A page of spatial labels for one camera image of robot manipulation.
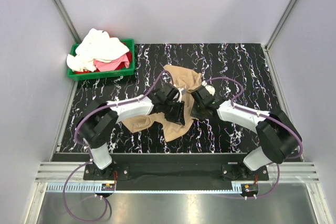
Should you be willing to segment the beige t-shirt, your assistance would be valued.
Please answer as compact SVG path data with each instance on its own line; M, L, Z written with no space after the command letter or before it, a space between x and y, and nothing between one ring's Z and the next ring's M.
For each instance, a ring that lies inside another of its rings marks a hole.
M165 65L164 70L168 71L173 82L178 88L184 88L186 93L182 96L184 101L184 125L169 122L164 118L163 113L151 115L141 115L122 121L122 124L132 133L145 130L153 125L154 122L162 124L163 135L166 142L173 141L187 133L193 124L194 118L191 116L194 99L190 92L202 84L202 75L192 69L178 66Z

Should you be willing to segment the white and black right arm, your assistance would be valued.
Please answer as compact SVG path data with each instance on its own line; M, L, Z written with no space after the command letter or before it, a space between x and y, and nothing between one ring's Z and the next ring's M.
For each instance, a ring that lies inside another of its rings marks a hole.
M302 148L301 136L281 109L258 111L233 100L216 99L205 86L193 90L191 96L194 99L192 116L197 119L218 118L247 128L258 136L259 147L225 174L230 179L250 180L261 167L281 164L296 148Z

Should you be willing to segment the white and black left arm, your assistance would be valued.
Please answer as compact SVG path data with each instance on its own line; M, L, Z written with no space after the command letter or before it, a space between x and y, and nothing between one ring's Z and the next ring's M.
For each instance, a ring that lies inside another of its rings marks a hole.
M119 102L93 101L80 119L76 130L88 147L91 163L85 166L85 180L109 180L117 174L108 151L114 126L126 119L162 113L173 125L184 126L184 88L166 83L162 88Z

